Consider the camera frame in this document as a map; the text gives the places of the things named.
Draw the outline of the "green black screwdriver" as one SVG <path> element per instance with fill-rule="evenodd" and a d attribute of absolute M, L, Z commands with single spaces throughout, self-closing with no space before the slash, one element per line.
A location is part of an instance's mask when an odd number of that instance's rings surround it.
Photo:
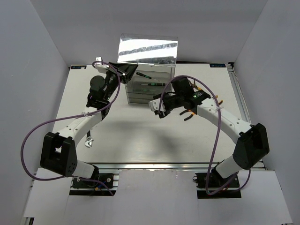
<path fill-rule="evenodd" d="M 141 86 L 158 86 L 158 87 L 164 87 L 165 83 L 158 83 L 158 82 L 149 82 L 149 83 L 141 83 Z"/>
<path fill-rule="evenodd" d="M 152 78 L 151 76 L 148 76 L 148 75 L 146 75 L 146 74 L 144 74 L 144 73 L 141 73 L 141 72 L 136 72 L 136 75 L 141 76 L 141 77 L 144 77 L 144 78 L 147 78 L 147 79 L 152 79 L 152 80 L 154 80 L 154 81 L 159 82 L 159 80 L 157 80 L 157 79 L 155 79 L 155 78 Z"/>
<path fill-rule="evenodd" d="M 133 89 L 133 92 L 153 92 L 151 89 Z"/>

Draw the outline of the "clear hinged cabinet lid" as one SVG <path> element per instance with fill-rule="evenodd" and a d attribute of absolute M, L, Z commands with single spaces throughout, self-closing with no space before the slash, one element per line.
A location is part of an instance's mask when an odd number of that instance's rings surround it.
<path fill-rule="evenodd" d="M 177 52 L 177 37 L 122 34 L 117 61 L 174 67 Z"/>

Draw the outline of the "clear plastic drawer cabinet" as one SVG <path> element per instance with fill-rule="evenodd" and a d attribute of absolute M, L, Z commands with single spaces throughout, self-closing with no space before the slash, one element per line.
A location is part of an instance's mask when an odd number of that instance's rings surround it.
<path fill-rule="evenodd" d="M 125 90 L 129 104 L 148 104 L 174 78 L 178 38 L 122 34 L 118 63 L 137 64 Z"/>

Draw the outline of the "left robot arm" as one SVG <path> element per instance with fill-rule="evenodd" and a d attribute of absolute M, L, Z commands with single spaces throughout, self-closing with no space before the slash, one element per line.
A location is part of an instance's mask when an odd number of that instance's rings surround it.
<path fill-rule="evenodd" d="M 63 177 L 82 178 L 88 187 L 98 184 L 98 168 L 78 160 L 76 147 L 108 115 L 113 103 L 111 96 L 118 96 L 121 84 L 128 83 L 138 68 L 133 63 L 105 63 L 99 60 L 92 66 L 106 76 L 97 75 L 90 80 L 87 104 L 80 115 L 57 133 L 45 135 L 40 160 L 42 168 Z"/>

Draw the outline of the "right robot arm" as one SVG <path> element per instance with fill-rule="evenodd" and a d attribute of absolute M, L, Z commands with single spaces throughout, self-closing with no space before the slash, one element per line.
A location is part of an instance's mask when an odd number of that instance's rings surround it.
<path fill-rule="evenodd" d="M 269 153 L 264 125 L 253 125 L 234 116 L 220 106 L 210 90 L 197 88 L 186 76 L 174 78 L 170 84 L 172 92 L 163 91 L 149 102 L 152 112 L 162 119 L 173 109 L 183 107 L 185 113 L 191 112 L 217 126 L 217 131 L 223 131 L 235 144 L 233 154 L 211 169 L 215 186 L 224 186 L 234 174 L 251 169 Z"/>

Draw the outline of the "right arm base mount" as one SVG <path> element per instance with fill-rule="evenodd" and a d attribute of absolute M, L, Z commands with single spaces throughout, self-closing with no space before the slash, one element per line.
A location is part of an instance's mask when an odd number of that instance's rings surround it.
<path fill-rule="evenodd" d="M 231 198 L 241 198 L 240 190 L 235 191 L 240 187 L 239 179 L 235 176 L 234 180 L 225 186 L 221 191 L 214 195 L 208 195 L 205 191 L 206 185 L 206 175 L 205 172 L 196 173 L 193 176 L 193 182 L 196 183 L 197 198 L 198 199 L 231 199 Z M 215 191 L 219 187 L 223 186 L 229 178 L 219 179 L 213 173 L 210 174 L 208 188 L 209 191 Z"/>

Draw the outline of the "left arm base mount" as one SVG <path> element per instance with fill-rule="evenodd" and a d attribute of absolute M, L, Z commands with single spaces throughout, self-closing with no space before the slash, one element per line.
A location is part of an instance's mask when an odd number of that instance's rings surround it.
<path fill-rule="evenodd" d="M 100 173 L 98 180 L 83 181 L 80 178 L 73 178 L 69 195 L 74 196 L 114 196 L 117 190 L 119 174 L 117 173 Z"/>

